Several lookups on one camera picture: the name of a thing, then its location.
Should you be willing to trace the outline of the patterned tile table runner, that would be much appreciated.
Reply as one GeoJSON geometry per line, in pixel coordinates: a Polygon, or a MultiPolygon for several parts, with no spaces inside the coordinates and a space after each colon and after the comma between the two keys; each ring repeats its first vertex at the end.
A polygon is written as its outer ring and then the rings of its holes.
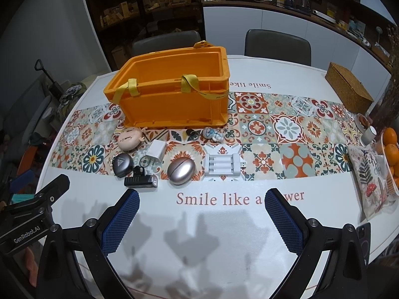
{"type": "MultiPolygon", "coordinates": [[[[112,175],[112,159],[121,154],[118,137],[125,117],[112,103],[73,111],[55,145],[52,167],[112,175]]],[[[171,161],[194,160],[193,180],[205,178],[206,154],[238,153],[246,161],[239,177],[220,180],[283,180],[344,173],[351,169],[348,145],[359,145],[358,117],[341,103],[287,94],[232,92],[224,141],[206,140],[200,128],[141,128],[144,141],[130,151],[134,164],[160,179],[171,161]],[[153,140],[165,141],[161,161],[146,155],[153,140]]]]}

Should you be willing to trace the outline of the black smartphone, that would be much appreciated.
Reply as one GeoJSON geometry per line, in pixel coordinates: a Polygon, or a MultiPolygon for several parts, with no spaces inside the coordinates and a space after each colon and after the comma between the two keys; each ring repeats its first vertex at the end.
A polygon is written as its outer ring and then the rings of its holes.
{"type": "Polygon", "coordinates": [[[371,248],[371,224],[369,222],[362,224],[356,229],[358,239],[360,242],[360,247],[363,253],[363,259],[365,261],[365,266],[369,264],[369,255],[371,248]]]}

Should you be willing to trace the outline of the oranges in bowl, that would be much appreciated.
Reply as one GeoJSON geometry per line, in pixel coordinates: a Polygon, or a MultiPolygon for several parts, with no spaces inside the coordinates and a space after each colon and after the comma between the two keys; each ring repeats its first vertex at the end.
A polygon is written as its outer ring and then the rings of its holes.
{"type": "Polygon", "coordinates": [[[384,158],[388,192],[398,196],[398,135],[393,128],[386,128],[377,139],[377,153],[384,158]]]}

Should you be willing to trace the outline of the crumpled patterned cloth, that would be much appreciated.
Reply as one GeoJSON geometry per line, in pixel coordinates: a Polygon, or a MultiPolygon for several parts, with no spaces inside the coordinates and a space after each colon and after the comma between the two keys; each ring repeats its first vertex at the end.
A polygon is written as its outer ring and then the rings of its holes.
{"type": "Polygon", "coordinates": [[[58,114],[67,116],[86,90],[87,87],[82,82],[74,83],[67,88],[60,99],[58,114]]]}

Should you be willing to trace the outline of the doll head figurine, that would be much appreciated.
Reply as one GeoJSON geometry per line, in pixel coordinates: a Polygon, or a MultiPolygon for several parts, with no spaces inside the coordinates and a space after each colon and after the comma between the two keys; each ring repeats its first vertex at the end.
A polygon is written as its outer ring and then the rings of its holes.
{"type": "Polygon", "coordinates": [[[124,152],[129,152],[137,148],[143,141],[144,137],[141,129],[130,127],[120,133],[118,147],[124,152]]]}

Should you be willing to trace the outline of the dark wooden shelf unit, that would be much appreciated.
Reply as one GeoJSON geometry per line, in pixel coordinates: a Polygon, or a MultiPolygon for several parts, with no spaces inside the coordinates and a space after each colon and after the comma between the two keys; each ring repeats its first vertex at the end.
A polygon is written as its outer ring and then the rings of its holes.
{"type": "Polygon", "coordinates": [[[85,0],[95,34],[111,70],[152,36],[194,30],[205,37],[201,0],[85,0]]]}

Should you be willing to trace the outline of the black clip device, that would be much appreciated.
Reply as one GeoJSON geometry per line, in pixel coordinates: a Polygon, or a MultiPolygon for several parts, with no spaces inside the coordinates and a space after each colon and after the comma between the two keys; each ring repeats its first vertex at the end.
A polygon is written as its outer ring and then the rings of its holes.
{"type": "Polygon", "coordinates": [[[158,178],[156,175],[147,175],[141,166],[133,168],[133,175],[124,178],[124,186],[127,188],[157,188],[158,178]]]}

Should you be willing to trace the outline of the small blue white figurine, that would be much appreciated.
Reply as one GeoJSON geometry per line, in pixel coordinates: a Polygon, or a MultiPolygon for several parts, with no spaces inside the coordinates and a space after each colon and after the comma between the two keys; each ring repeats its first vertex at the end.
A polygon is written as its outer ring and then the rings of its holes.
{"type": "Polygon", "coordinates": [[[201,135],[206,140],[213,141],[214,143],[222,143],[224,141],[222,133],[215,128],[206,127],[202,130],[201,135]]]}

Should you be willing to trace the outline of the white power adapter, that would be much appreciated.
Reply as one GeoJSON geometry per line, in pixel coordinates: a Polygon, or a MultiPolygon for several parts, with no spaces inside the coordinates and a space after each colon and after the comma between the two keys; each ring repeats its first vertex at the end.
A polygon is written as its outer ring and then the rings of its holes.
{"type": "Polygon", "coordinates": [[[153,140],[147,149],[146,155],[152,159],[161,161],[164,157],[166,147],[167,143],[165,141],[153,140]]]}

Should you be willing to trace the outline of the grey chair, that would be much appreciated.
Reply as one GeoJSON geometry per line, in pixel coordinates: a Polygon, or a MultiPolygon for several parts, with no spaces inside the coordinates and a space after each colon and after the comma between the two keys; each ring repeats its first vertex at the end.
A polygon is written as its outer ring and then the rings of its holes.
{"type": "Polygon", "coordinates": [[[311,66],[309,42],[299,36],[273,30],[250,29],[245,35],[244,55],[311,66]]]}
{"type": "Polygon", "coordinates": [[[135,57],[156,51],[192,47],[199,41],[201,41],[200,34],[194,30],[153,36],[135,42],[132,46],[132,56],[135,57]]]}

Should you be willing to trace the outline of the small white candle cup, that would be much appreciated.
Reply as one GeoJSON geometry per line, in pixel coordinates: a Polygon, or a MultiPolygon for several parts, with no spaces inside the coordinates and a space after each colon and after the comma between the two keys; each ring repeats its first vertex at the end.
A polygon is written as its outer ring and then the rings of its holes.
{"type": "Polygon", "coordinates": [[[373,126],[369,126],[364,133],[362,134],[362,136],[360,137],[360,142],[362,143],[362,145],[364,147],[366,147],[367,145],[369,145],[377,136],[377,132],[374,129],[373,126]]]}

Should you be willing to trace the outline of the black hand trolley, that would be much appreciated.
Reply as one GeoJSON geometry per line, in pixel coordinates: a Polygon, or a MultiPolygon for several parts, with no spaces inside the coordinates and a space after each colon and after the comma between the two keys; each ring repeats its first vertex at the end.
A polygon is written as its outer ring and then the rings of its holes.
{"type": "Polygon", "coordinates": [[[60,99],[62,94],[63,94],[63,90],[61,88],[61,86],[51,77],[51,75],[48,73],[48,71],[46,71],[43,62],[41,61],[41,59],[36,60],[35,64],[34,64],[34,69],[37,72],[42,72],[44,73],[44,75],[49,79],[50,81],[50,85],[49,85],[49,92],[51,94],[53,94],[53,96],[56,99],[60,99]]]}

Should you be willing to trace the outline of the left grey chair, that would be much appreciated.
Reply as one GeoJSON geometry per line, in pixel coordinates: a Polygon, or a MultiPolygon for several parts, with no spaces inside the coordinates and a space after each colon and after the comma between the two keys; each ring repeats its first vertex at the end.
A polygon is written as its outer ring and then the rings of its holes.
{"type": "Polygon", "coordinates": [[[135,42],[132,46],[132,56],[135,57],[156,51],[192,47],[199,41],[201,41],[200,34],[194,30],[153,36],[135,42]]]}

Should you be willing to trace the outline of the silver oval mouse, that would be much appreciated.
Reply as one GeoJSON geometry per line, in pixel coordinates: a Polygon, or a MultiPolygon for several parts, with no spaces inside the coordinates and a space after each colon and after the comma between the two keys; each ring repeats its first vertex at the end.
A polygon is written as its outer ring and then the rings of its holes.
{"type": "Polygon", "coordinates": [[[189,157],[179,157],[172,160],[167,169],[168,179],[172,184],[178,186],[191,180],[195,172],[195,162],[189,157]]]}

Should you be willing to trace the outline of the right grey chair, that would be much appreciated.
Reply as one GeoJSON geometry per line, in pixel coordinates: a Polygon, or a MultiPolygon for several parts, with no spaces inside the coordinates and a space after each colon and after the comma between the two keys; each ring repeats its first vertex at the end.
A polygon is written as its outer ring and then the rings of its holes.
{"type": "Polygon", "coordinates": [[[311,66],[309,42],[299,36],[273,30],[250,29],[245,35],[244,55],[311,66]]]}

